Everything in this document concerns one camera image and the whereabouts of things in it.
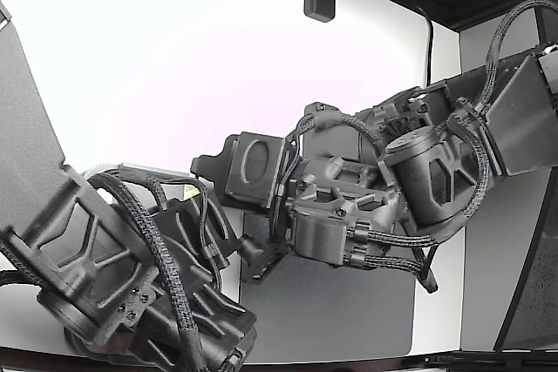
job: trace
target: oval hole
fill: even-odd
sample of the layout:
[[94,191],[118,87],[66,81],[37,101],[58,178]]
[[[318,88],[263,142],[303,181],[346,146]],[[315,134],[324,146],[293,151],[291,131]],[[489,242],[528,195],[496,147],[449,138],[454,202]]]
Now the oval hole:
[[269,149],[261,142],[255,141],[246,151],[244,160],[244,179],[247,183],[257,183],[262,180],[268,167]]

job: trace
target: white backdrop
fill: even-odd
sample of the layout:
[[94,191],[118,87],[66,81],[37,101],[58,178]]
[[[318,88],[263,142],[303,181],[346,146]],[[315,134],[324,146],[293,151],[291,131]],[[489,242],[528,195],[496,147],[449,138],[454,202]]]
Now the white backdrop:
[[[231,133],[283,136],[311,102],[353,113],[424,79],[424,19],[386,0],[337,0],[328,24],[307,18],[303,0],[2,2],[79,171],[125,161],[187,172]],[[435,34],[433,79],[458,74],[458,34],[438,25]],[[450,260],[462,257],[455,240]],[[10,288],[0,292],[0,345],[64,353],[36,291]],[[452,292],[430,302],[449,296],[456,307]],[[421,329],[459,344],[435,324]]]

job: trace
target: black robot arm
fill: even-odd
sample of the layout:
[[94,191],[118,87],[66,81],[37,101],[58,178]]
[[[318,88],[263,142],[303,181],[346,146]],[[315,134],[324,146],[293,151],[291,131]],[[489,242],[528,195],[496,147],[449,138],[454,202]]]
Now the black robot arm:
[[[238,370],[254,346],[255,316],[221,293],[234,252],[244,281],[262,281],[294,252],[333,267],[403,270],[434,292],[436,249],[487,191],[558,166],[558,51],[498,60],[514,17],[534,6],[558,10],[544,0],[504,19],[486,67],[354,116],[311,104],[285,138],[244,132],[220,155],[195,159],[199,179],[127,165],[84,176],[65,165],[1,6],[0,251],[19,274],[2,274],[0,285],[41,287],[39,303],[95,359]],[[169,183],[190,185],[191,196],[167,199]],[[143,207],[129,184],[148,189],[156,205]],[[269,237],[235,236],[223,206],[267,216]],[[392,247],[412,258],[391,256]]]
[[[493,64],[513,18],[534,5],[555,10],[543,0],[514,8],[486,67],[355,116],[311,104],[286,139],[244,132],[219,156],[196,159],[191,171],[214,182],[221,202],[269,216],[267,243],[242,239],[252,267],[243,279],[261,280],[292,249],[334,267],[405,270],[434,292],[438,246],[465,226],[487,191],[558,165],[558,51],[540,46]],[[390,247],[409,247],[413,258],[391,257]]]

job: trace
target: wire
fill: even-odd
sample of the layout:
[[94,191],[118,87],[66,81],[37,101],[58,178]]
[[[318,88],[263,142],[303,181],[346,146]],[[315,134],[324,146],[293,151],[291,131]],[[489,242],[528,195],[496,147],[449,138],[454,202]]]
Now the wire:
[[413,5],[420,14],[425,17],[426,23],[428,24],[428,43],[426,44],[426,87],[430,86],[432,82],[432,47],[434,46],[434,24],[432,20],[417,4]]
[[27,279],[18,270],[3,270],[0,271],[0,287],[4,285],[36,285],[33,281]]
[[533,9],[536,7],[541,7],[543,9],[549,9],[553,12],[558,13],[558,4],[551,2],[549,0],[527,0],[526,2],[520,3],[511,9],[505,16],[498,29],[494,33],[492,42],[490,43],[490,48],[487,53],[487,79],[482,92],[477,97],[474,103],[474,108],[481,114],[486,113],[487,103],[493,94],[494,84],[496,81],[496,73],[498,72],[498,61],[500,57],[500,49],[504,37],[509,30],[512,22],[524,11]]
[[167,196],[163,190],[160,182],[153,176],[147,176],[145,179],[138,179],[134,176],[126,175],[120,171],[120,169],[110,169],[106,171],[115,178],[119,178],[123,182],[133,183],[134,185],[139,185],[145,187],[152,196],[155,198],[155,203],[163,209],[167,207]]
[[[207,226],[207,220],[208,220],[208,208],[209,208],[209,197],[208,197],[208,187],[201,181],[198,179],[192,179],[192,178],[165,178],[165,177],[157,177],[156,178],[159,182],[163,183],[163,184],[167,184],[167,185],[192,185],[195,186],[199,191],[200,191],[200,196],[201,196],[201,209],[200,209],[200,221],[199,221],[199,230],[200,230],[200,243],[202,246],[202,250],[204,252],[204,254],[206,255],[208,261],[209,261],[209,265],[211,266],[211,270],[213,271],[213,275],[214,275],[214,287],[221,291],[222,289],[222,277],[221,277],[221,272],[219,271],[219,268],[217,267],[217,264],[215,263],[214,257],[215,256],[219,256],[222,259],[224,258],[224,256],[221,253],[221,250],[219,248],[219,246],[217,246],[217,242],[215,240],[215,237],[213,236],[213,234],[211,232],[209,232],[208,234],[208,229],[206,228]],[[220,216],[218,214],[216,214],[216,206],[213,203],[213,205],[211,206],[212,210],[214,211],[217,219],[220,219]],[[224,222],[221,222],[219,220],[219,223],[221,225],[221,228],[226,228]],[[209,240],[211,241],[211,248],[213,249],[213,252],[210,253],[208,251],[208,249],[210,248],[208,246],[208,241],[206,238],[206,234],[208,234]]]
[[[220,227],[225,232],[224,234],[226,235],[227,238],[228,238],[228,230],[227,230],[227,226],[225,225],[224,221],[221,218],[221,215],[218,214],[218,210],[215,203],[211,202],[208,198],[208,187],[205,186],[203,182],[201,182],[198,179],[192,179],[187,177],[175,177],[175,176],[166,177],[164,175],[157,175],[157,176],[150,175],[147,177],[146,181],[140,181],[133,177],[122,178],[119,169],[118,170],[111,169],[107,172],[112,176],[118,176],[124,182],[135,183],[137,185],[141,185],[146,189],[150,190],[154,198],[157,200],[157,204],[161,206],[161,208],[163,209],[166,209],[167,196],[165,195],[165,192],[161,187],[161,184],[192,185],[195,186],[200,191],[200,196],[201,196],[201,210],[200,210],[200,217],[199,217],[200,243],[202,245],[202,251],[204,255],[207,257],[209,261],[209,266],[211,267],[213,273],[213,277],[214,277],[213,285],[216,289],[221,291],[222,290],[221,272],[219,271],[219,268],[215,263],[214,257],[219,257],[221,260],[224,260],[224,256],[219,246],[217,246],[217,241],[213,236],[213,233],[210,230],[208,231],[207,229],[209,206],[211,206],[211,209],[214,212],[214,215],[217,218]],[[206,234],[208,235],[209,240],[211,241],[212,244],[211,247],[208,247]]]
[[185,361],[194,371],[208,371],[201,350],[200,334],[194,321],[194,315],[188,303],[178,269],[159,228],[138,198],[119,179],[108,173],[98,173],[93,175],[89,182],[95,189],[105,189],[109,192],[133,219],[163,277],[163,287],[171,302],[184,347]]

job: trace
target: cable clip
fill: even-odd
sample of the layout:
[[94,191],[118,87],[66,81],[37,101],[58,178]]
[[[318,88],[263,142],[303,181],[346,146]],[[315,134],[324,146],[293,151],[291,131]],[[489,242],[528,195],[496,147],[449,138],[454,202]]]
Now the cable clip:
[[213,259],[218,254],[217,249],[213,244],[205,246],[204,248],[202,248],[202,250],[203,255],[206,257],[206,259]]

